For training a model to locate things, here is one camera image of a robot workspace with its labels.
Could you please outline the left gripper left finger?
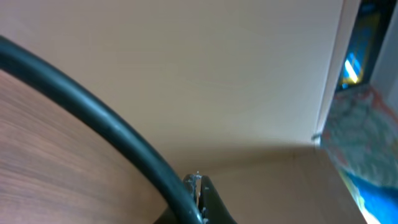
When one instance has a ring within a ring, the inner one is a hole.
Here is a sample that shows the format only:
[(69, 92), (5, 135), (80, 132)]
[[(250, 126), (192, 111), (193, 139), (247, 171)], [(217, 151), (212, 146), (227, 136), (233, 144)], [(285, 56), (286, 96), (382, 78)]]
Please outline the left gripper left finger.
[(167, 208), (154, 223), (199, 223), (195, 180), (193, 174), (187, 174), (183, 180), (171, 178), (169, 185), (164, 185), (165, 189), (158, 187)]

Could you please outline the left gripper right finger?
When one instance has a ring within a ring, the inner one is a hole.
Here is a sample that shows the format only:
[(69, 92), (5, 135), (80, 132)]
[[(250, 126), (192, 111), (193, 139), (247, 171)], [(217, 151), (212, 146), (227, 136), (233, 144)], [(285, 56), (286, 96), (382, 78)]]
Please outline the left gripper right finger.
[(198, 208), (204, 224), (236, 224), (208, 176), (201, 177)]

